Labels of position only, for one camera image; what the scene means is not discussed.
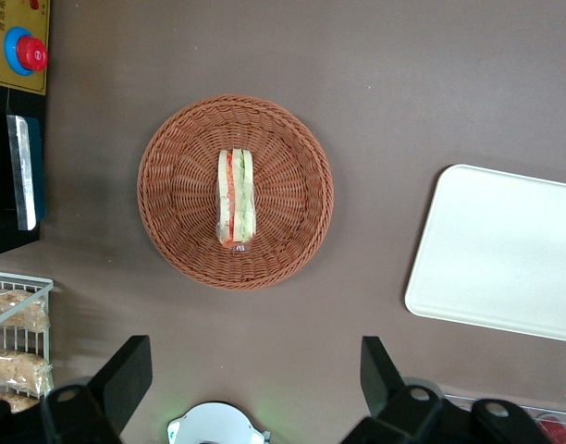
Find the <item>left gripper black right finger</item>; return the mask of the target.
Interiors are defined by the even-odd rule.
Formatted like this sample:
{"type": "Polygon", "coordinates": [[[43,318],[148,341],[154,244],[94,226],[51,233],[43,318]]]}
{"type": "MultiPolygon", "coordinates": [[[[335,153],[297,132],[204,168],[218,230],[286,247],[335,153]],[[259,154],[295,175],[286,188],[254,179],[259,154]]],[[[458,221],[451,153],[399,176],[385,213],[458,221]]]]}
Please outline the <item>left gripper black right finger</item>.
{"type": "Polygon", "coordinates": [[[426,443],[434,433],[442,401],[430,388],[408,385],[378,337],[364,336],[360,381],[369,415],[345,443],[426,443]]]}

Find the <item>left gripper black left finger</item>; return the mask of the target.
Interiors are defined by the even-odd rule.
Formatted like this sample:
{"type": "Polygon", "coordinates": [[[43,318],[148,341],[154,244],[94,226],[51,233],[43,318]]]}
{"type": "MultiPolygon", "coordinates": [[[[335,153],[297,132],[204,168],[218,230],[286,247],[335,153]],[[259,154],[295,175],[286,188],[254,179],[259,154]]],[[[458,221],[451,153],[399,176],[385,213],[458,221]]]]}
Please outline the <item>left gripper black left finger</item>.
{"type": "Polygon", "coordinates": [[[130,337],[85,385],[57,388],[41,404],[49,443],[119,443],[152,385],[151,341],[130,337]]]}

